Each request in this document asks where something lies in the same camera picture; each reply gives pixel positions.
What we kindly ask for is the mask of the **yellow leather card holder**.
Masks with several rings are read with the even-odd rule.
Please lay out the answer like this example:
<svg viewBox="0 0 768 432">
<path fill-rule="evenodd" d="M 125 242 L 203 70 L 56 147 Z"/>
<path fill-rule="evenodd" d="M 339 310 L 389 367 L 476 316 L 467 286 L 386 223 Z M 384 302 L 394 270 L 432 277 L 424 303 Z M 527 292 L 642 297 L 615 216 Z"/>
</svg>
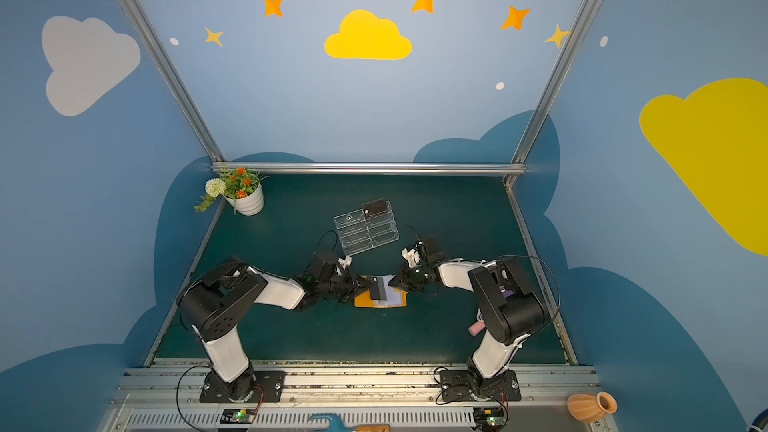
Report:
<svg viewBox="0 0 768 432">
<path fill-rule="evenodd" d="M 371 300 L 368 291 L 369 281 L 368 277 L 366 277 L 368 289 L 354 299 L 354 306 L 356 308 L 401 308 L 407 306 L 407 293 L 390 285 L 390 282 L 395 278 L 395 276 L 387 275 L 381 277 L 384 277 L 387 283 L 387 299 L 381 302 L 374 302 Z"/>
</svg>

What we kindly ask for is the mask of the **clear plastic organizer tray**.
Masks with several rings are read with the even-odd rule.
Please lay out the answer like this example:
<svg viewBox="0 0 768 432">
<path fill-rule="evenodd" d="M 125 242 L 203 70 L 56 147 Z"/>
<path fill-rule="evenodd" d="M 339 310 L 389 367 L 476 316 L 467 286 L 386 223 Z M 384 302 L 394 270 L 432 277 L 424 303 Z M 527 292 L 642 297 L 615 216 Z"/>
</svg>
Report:
<svg viewBox="0 0 768 432">
<path fill-rule="evenodd" d="M 334 224 L 346 256 L 361 254 L 399 239 L 392 206 L 389 213 L 372 219 L 364 217 L 361 206 L 336 216 Z"/>
</svg>

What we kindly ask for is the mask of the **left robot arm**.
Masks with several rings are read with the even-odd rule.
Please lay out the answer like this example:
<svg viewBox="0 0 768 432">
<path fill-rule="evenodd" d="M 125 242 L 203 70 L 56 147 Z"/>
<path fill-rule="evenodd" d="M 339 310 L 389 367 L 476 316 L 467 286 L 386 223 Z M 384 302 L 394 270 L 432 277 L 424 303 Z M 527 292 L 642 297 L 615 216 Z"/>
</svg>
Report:
<svg viewBox="0 0 768 432">
<path fill-rule="evenodd" d="M 372 282 L 359 275 L 350 256 L 331 250 L 313 254 L 295 277 L 279 277 L 232 256 L 180 292 L 182 323 L 203 344 L 216 379 L 226 386 L 247 377 L 251 362 L 237 331 L 254 305 L 306 310 L 321 298 L 344 304 L 368 291 Z"/>
</svg>

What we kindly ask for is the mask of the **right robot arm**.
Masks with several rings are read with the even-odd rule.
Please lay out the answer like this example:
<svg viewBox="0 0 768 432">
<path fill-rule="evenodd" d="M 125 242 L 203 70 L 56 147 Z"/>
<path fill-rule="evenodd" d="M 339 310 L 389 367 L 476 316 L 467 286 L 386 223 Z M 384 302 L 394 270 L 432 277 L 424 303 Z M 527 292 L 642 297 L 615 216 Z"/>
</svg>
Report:
<svg viewBox="0 0 768 432">
<path fill-rule="evenodd" d="M 505 254 L 496 259 L 447 259 L 429 236 L 402 250 L 403 264 L 389 285 L 406 293 L 437 284 L 471 292 L 484 324 L 484 336 L 468 361 L 474 385 L 503 375 L 524 342 L 544 329 L 552 315 L 522 263 L 529 257 Z"/>
</svg>

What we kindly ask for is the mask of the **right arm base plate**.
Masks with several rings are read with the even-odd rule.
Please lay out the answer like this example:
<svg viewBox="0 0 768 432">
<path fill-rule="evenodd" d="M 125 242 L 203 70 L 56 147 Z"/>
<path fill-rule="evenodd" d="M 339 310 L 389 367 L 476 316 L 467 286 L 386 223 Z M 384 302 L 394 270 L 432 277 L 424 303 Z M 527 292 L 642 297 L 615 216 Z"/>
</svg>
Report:
<svg viewBox="0 0 768 432">
<path fill-rule="evenodd" d="M 492 378 L 483 378 L 474 370 L 448 369 L 440 366 L 433 371 L 433 378 L 441 389 L 440 404 L 453 402 L 518 402 L 522 399 L 517 375 L 505 370 Z"/>
</svg>

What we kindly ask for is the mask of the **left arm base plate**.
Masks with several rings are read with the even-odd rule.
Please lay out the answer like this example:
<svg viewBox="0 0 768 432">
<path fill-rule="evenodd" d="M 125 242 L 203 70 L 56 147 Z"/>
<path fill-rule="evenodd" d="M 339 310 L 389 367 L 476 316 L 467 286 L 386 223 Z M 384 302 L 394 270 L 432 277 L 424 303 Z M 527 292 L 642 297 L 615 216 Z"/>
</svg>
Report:
<svg viewBox="0 0 768 432">
<path fill-rule="evenodd" d="M 201 403 L 276 403 L 281 399 L 285 373 L 246 370 L 232 382 L 225 382 L 215 371 L 204 380 Z"/>
</svg>

